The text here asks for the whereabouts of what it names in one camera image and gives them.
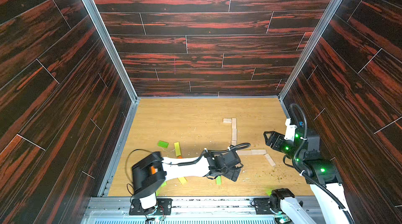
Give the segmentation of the natural wood block neck top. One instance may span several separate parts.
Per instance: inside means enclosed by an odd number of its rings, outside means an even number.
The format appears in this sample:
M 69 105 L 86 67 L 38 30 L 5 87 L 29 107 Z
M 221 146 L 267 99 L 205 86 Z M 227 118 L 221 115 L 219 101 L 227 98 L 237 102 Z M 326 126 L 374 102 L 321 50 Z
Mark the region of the natural wood block neck top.
M 236 118 L 231 119 L 231 126 L 232 126 L 232 129 L 237 128 L 237 119 Z

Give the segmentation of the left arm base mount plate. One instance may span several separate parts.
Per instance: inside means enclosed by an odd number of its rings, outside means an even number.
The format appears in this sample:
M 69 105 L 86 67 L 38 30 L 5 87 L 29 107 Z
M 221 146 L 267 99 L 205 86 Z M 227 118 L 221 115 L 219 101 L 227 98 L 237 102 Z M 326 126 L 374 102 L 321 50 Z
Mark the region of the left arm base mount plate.
M 130 216 L 168 216 L 172 210 L 171 198 L 156 198 L 145 205 L 140 199 L 132 199 L 129 210 Z

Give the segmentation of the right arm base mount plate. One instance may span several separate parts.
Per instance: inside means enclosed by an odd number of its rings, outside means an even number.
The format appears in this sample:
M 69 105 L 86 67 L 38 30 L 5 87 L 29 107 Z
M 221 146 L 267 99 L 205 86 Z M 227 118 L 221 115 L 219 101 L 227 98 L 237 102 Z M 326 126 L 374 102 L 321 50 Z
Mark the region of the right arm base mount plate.
M 271 209 L 270 198 L 254 198 L 251 200 L 250 205 L 254 207 L 257 215 L 275 215 Z

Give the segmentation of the natural wood block neck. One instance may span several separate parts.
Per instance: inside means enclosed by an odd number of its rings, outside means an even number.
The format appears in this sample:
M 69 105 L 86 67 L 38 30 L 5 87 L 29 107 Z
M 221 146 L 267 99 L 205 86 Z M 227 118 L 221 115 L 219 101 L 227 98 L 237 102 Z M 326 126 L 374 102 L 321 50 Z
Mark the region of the natural wood block neck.
M 232 141 L 237 141 L 237 130 L 232 128 Z
M 231 126 L 232 126 L 232 129 L 237 128 L 237 119 L 236 118 L 231 119 Z

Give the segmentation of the natural wood block diagonal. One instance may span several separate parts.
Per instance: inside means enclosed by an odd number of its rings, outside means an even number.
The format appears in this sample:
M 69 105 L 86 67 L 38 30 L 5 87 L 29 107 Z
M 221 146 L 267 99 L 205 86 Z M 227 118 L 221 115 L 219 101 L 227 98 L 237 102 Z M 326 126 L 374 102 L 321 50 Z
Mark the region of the natural wood block diagonal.
M 237 151 L 237 154 L 238 154 L 239 156 L 250 156 L 250 155 L 253 155 L 253 153 L 252 153 L 251 150 L 239 150 L 239 151 Z

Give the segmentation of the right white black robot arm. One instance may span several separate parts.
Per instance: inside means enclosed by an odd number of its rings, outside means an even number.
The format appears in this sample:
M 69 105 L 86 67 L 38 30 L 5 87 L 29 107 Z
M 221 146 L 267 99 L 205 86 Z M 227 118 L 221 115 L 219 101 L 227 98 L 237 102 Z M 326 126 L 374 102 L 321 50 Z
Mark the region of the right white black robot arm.
M 290 105 L 291 118 L 286 120 L 286 133 L 264 132 L 265 143 L 284 154 L 291 168 L 313 191 L 324 220 L 328 224 L 352 224 L 354 219 L 345 199 L 343 181 L 337 167 L 321 154 L 321 139 L 308 127 L 307 116 L 298 104 Z

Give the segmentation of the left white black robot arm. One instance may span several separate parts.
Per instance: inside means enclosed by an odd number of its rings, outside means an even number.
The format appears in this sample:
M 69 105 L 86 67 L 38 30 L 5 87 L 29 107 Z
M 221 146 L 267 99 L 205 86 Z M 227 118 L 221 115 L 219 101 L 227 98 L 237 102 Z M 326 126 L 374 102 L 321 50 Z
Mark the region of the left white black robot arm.
M 235 182 L 243 167 L 237 151 L 250 146 L 241 143 L 226 150 L 204 149 L 200 156 L 186 159 L 162 157 L 160 151 L 150 152 L 131 167 L 131 196 L 140 202 L 142 209 L 148 210 L 157 206 L 156 191 L 172 179 L 193 176 L 215 180 L 223 176 Z

